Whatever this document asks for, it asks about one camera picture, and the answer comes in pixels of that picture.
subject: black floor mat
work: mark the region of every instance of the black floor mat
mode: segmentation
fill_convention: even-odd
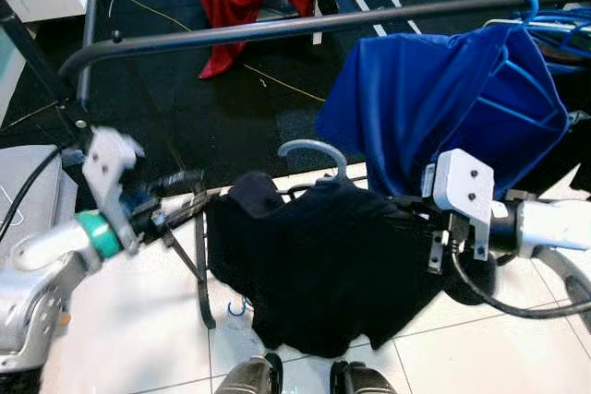
[[[106,10],[111,0],[102,0]],[[191,29],[207,27],[199,0],[139,0],[177,18]],[[371,9],[390,7],[390,0],[366,0]],[[405,5],[435,0],[403,0]],[[339,0],[341,12],[357,10],[353,0]],[[424,32],[454,33],[479,27],[494,15],[469,14],[454,18],[419,20]],[[153,15],[127,0],[115,0],[111,22],[124,37],[179,32],[174,23]],[[109,23],[102,24],[108,38]],[[388,32],[411,32],[405,22],[384,24]],[[81,45],[83,18],[45,22],[37,43],[58,67]],[[346,53],[362,37],[373,37],[370,26],[325,33],[323,44],[311,37],[251,42],[240,62],[324,99],[339,73]],[[166,147],[163,131],[173,140],[183,162],[206,170],[210,187],[228,185],[248,170],[274,176],[331,166],[315,152],[290,153],[280,159],[276,150],[294,138],[318,138],[314,129],[321,101],[287,89],[240,63],[229,72],[199,80],[197,74],[209,57],[208,49],[159,54],[133,59],[160,116],[146,105],[141,89],[121,60],[93,68],[90,115],[98,125],[110,125],[135,137],[147,153],[145,179],[177,169]],[[51,98],[26,68],[9,105],[5,125],[48,103]],[[23,143],[55,143],[66,137],[61,123],[49,111],[0,137],[0,147]],[[358,156],[351,161],[361,160]]]

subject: black cable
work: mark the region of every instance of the black cable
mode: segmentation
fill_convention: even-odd
[[[44,105],[41,108],[38,108],[37,110],[35,110],[35,111],[31,112],[31,113],[28,113],[26,115],[23,115],[22,117],[19,117],[14,122],[10,122],[8,125],[3,126],[2,128],[0,128],[0,134],[4,134],[10,128],[13,128],[15,126],[18,126],[18,125],[22,124],[23,122],[26,122],[27,120],[33,118],[37,114],[43,113],[44,111],[47,111],[47,110],[49,110],[51,108],[54,108],[56,105],[59,105],[59,104],[60,104],[60,101],[52,101],[51,103],[48,103],[47,105]]]
[[[470,290],[482,300],[484,303],[489,304],[497,308],[498,310],[502,311],[503,313],[510,314],[511,316],[518,316],[523,318],[535,318],[535,319],[545,319],[545,318],[556,318],[556,317],[564,317],[564,316],[571,316],[573,314],[580,314],[584,311],[591,310],[591,300],[587,300],[586,302],[581,302],[579,304],[570,304],[568,306],[563,306],[560,308],[551,308],[551,309],[523,309],[517,308],[515,306],[510,306],[509,304],[504,304],[503,302],[495,299],[494,297],[489,296],[485,292],[483,292],[480,288],[478,288],[470,279],[470,277],[465,273],[462,265],[460,264],[460,258],[457,251],[452,253],[452,262],[453,267],[455,268],[456,272],[460,276],[460,279],[468,285]]]
[[[27,178],[25,183],[20,187],[17,196],[10,204],[10,208],[6,212],[4,220],[2,221],[2,226],[0,227],[0,243],[2,243],[2,239],[4,239],[6,231],[8,231],[8,227],[10,227],[10,223],[14,219],[15,214],[17,214],[17,209],[20,206],[20,203],[22,202],[23,198],[25,198],[25,196],[27,195],[27,192],[29,191],[30,187],[33,185],[37,177],[39,177],[39,175],[47,167],[47,165],[51,163],[51,161],[60,153],[62,149],[63,147],[57,147],[52,152],[50,152],[49,155],[45,159],[43,159],[43,161],[37,166],[37,168],[35,168],[35,170]]]

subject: metal rail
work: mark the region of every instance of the metal rail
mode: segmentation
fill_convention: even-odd
[[[585,2],[590,0],[539,0],[540,4]],[[97,42],[76,51],[64,62],[59,75],[71,81],[84,67],[114,58],[174,52],[223,43],[261,41],[319,31],[333,31],[416,18],[450,16],[471,11],[498,10],[507,7],[527,8],[526,0],[452,0],[432,4],[388,8],[360,13],[338,14],[323,18],[295,18],[276,22],[260,22],[234,27],[191,32],[135,37],[120,42]]]
[[[86,17],[84,19],[84,34],[82,36],[82,47],[92,45],[94,42],[94,31],[96,28],[99,0],[88,0],[86,4]],[[90,66],[86,66],[78,76],[78,88],[76,96],[78,102],[84,109],[90,99]]]

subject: blue cloth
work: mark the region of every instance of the blue cloth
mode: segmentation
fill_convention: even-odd
[[[505,45],[509,60],[535,78],[548,99],[508,66],[497,70]],[[551,117],[544,127],[532,125],[478,97],[537,121]],[[316,125],[336,148],[365,154],[369,186],[382,194],[420,194],[425,166],[461,148],[494,168],[499,198],[562,138],[569,121],[530,36],[497,25],[452,37],[359,41]]]

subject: clothes hanger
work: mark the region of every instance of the clothes hanger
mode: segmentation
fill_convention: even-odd
[[[521,21],[521,23],[515,24],[515,26],[514,26],[515,30],[525,29],[530,24],[530,22],[534,19],[534,17],[537,15],[537,12],[539,10],[539,2],[537,0],[527,0],[527,1],[529,1],[530,5],[531,5],[529,13],[525,17],[525,19],[523,21]],[[550,97],[549,93],[544,89],[544,87],[542,87],[542,85],[540,85],[539,82],[531,74],[529,74],[526,70],[524,70],[523,68],[521,68],[520,66],[518,66],[516,63],[512,62],[509,59],[509,50],[507,49],[506,46],[503,46],[501,48],[501,60],[500,60],[499,64],[495,68],[492,69],[492,71],[489,73],[489,76],[492,78],[495,77],[503,68],[509,68],[509,69],[513,70],[514,72],[518,73],[521,77],[523,77],[530,85],[532,85],[546,99],[546,101],[549,103],[549,105],[553,105],[552,98]],[[546,117],[544,117],[541,120],[538,120],[538,119],[530,117],[526,114],[515,111],[502,103],[498,103],[498,102],[492,101],[490,99],[487,99],[486,97],[480,96],[480,97],[478,97],[477,101],[484,103],[487,106],[490,106],[492,108],[503,111],[509,115],[517,117],[517,118],[523,120],[524,122],[527,122],[528,124],[535,125],[535,126],[538,126],[540,128],[547,129],[550,131],[556,130],[556,128],[552,128],[550,126],[547,126],[546,123],[549,121],[549,119],[551,119],[556,114],[557,110],[553,110]]]
[[[329,145],[328,143],[320,142],[318,140],[311,140],[307,138],[300,138],[287,143],[283,143],[282,146],[279,147],[277,153],[281,157],[285,157],[289,151],[293,149],[302,148],[315,149],[317,151],[321,151],[331,156],[332,159],[336,162],[337,174],[334,177],[321,177],[319,179],[320,181],[328,183],[345,180],[347,178],[347,159],[344,157],[341,151],[339,151],[333,145]]]
[[[485,23],[484,28],[496,23],[521,25],[524,22],[521,19],[495,18]],[[591,51],[581,45],[571,44],[575,35],[580,39],[591,41],[591,8],[589,7],[539,11],[533,20],[526,24],[526,28],[531,36],[539,42],[560,51],[591,58]]]

